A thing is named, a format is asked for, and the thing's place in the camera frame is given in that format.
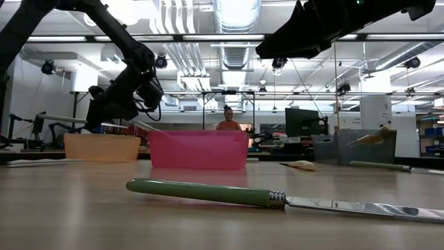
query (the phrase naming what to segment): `knife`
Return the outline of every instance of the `knife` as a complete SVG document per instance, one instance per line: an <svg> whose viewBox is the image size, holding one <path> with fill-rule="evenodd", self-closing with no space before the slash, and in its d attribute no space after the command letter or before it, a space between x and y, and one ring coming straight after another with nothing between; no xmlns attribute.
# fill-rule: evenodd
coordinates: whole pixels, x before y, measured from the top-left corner
<svg viewBox="0 0 444 250"><path fill-rule="evenodd" d="M433 169L421 169L421 168L410 167L410 166L406 166L406 165L394 165L394 164L362 162L362 161L352 161L350 164L355 167L373 167L373 168L395 170L395 171L409 172L409 173L416 172L416 173L422 173L422 174L444 175L444 171L433 170Z"/></svg>
<svg viewBox="0 0 444 250"><path fill-rule="evenodd" d="M283 209L288 205L294 208L379 215L414 222L444 224L444 210L395 206L383 203L286 197L285 192L281 191L163 181L151 178L134 178L126 183L126 188L130 191L144 194L218 201L263 208Z"/></svg>

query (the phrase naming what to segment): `table surface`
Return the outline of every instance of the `table surface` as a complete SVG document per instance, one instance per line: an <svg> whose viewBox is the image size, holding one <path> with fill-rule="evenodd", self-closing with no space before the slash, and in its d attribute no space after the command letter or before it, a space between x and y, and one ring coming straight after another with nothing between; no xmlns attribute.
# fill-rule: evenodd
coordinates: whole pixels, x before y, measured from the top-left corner
<svg viewBox="0 0 444 250"><path fill-rule="evenodd" d="M0 168L0 249L442 249L444 226L138 194L134 177L286 190L287 195L444 209L444 178L276 162L241 171L151 169L149 161Z"/></svg>

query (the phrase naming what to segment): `woman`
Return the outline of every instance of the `woman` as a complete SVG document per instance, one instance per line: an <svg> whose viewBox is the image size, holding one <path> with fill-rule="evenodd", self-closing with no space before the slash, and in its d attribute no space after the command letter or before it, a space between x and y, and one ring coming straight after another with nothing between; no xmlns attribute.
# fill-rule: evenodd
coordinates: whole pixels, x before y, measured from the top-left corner
<svg viewBox="0 0 444 250"><path fill-rule="evenodd" d="M224 109L223 115L225 116L225 121L219 123L219 125L217 125L216 127L216 130L242 131L242 128L239 125L239 123L233 121L233 110L228 106L223 107L223 109Z"/></svg>

